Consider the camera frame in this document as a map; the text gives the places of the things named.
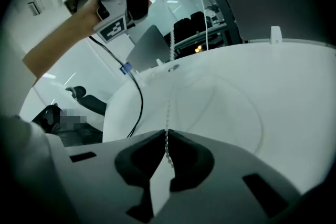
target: desk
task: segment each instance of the desk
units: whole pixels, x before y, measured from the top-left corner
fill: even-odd
[[[180,66],[168,72],[173,65]],[[256,152],[302,193],[331,167],[336,149],[331,48],[241,44],[190,55],[141,76],[143,116],[134,135],[165,127],[171,96],[171,129]],[[103,141],[125,138],[139,111],[140,96],[129,81],[108,103]]]
[[[225,37],[225,34],[224,34],[224,30],[226,30],[226,29],[227,29],[226,23],[210,27],[208,29],[208,36],[212,35],[212,34],[220,33],[223,40],[224,40],[224,43],[227,45],[227,40],[226,40],[226,37]],[[198,33],[194,36],[188,37],[188,38],[176,43],[175,44],[175,51],[177,51],[179,49],[184,49],[184,48],[186,48],[186,47],[188,47],[192,44],[195,44],[196,42],[200,42],[202,40],[205,40],[205,35],[206,35],[206,32],[203,31],[201,33]]]

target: black cable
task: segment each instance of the black cable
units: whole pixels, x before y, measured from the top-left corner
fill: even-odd
[[[133,135],[135,129],[137,128],[137,125],[138,125],[138,123],[140,122],[140,119],[141,119],[141,116],[142,116],[142,110],[143,110],[143,96],[142,96],[141,89],[140,89],[138,83],[136,82],[136,79],[135,79],[135,77],[133,76],[133,74],[132,74],[130,71],[128,71],[128,70],[126,69],[126,67],[124,66],[124,64],[123,64],[123,63],[122,63],[116,56],[114,56],[114,54],[113,54],[113,53],[112,53],[112,52],[111,52],[105,45],[103,45],[103,44],[100,43],[99,41],[95,40],[95,39],[94,39],[93,37],[91,37],[91,36],[90,36],[89,38],[90,38],[93,42],[95,42],[96,44],[98,44],[100,47],[102,47],[105,51],[107,51],[107,52],[109,53],[109,55],[111,55],[111,56],[114,58],[114,60],[116,60],[116,61],[122,66],[122,68],[124,69],[124,71],[125,71],[125,72],[130,76],[130,78],[133,80],[135,86],[137,87],[137,89],[138,89],[138,91],[139,91],[139,94],[140,94],[140,97],[141,97],[141,109],[140,109],[139,118],[138,118],[138,120],[137,120],[135,126],[133,127],[133,129],[131,130],[131,132],[129,133],[129,135],[127,136],[127,137],[131,137],[131,136]]]

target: round table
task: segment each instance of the round table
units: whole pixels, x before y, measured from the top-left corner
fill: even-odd
[[[336,149],[335,50],[284,42],[217,48],[141,73],[134,135],[169,128],[240,146],[302,193],[327,174]],[[109,100],[103,142],[126,138],[138,119],[132,81]]]

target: black rectangular slot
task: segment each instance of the black rectangular slot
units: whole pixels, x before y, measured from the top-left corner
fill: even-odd
[[[243,180],[269,218],[276,216],[288,206],[287,202],[259,175],[244,176]]]
[[[96,157],[96,154],[93,152],[86,152],[78,155],[70,156],[70,159],[73,163],[84,161],[85,159]]]

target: white table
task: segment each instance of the white table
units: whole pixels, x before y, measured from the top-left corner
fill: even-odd
[[[134,135],[165,127],[171,96],[171,129],[255,152],[301,192],[320,183],[330,169],[336,150],[336,56],[331,48],[235,45],[141,76],[146,84],[141,87],[143,116]],[[139,111],[140,96],[129,81],[109,101],[103,141],[125,138]]]

